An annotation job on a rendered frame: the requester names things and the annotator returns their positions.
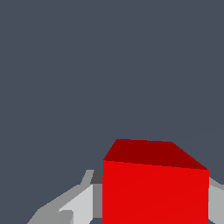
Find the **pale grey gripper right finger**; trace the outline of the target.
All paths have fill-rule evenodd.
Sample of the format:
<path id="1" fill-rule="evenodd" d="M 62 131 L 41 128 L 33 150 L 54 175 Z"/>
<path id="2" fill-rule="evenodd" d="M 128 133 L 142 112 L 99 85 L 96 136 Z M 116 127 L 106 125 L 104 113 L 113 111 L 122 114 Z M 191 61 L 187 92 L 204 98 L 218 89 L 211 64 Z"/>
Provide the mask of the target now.
<path id="1" fill-rule="evenodd" d="M 224 224 L 224 185 L 209 179 L 208 219 L 214 224 Z"/>

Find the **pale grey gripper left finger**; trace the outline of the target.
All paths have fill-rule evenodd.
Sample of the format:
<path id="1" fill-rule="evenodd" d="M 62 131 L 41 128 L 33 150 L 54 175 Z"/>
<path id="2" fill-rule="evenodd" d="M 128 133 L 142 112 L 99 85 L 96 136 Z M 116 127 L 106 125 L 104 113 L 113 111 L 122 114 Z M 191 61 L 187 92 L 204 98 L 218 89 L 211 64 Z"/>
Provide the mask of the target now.
<path id="1" fill-rule="evenodd" d="M 102 218 L 102 170 L 86 170 L 82 181 L 42 206 L 27 224 L 90 224 Z"/>

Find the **red cube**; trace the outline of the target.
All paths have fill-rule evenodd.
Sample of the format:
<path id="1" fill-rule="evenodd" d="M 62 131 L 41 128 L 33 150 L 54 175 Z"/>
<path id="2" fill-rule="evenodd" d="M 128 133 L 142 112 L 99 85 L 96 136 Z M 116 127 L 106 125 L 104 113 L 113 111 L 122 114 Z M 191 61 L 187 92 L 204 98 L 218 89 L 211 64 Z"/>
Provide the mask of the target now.
<path id="1" fill-rule="evenodd" d="M 208 224 L 209 170 L 175 143 L 117 139 L 103 159 L 102 224 Z"/>

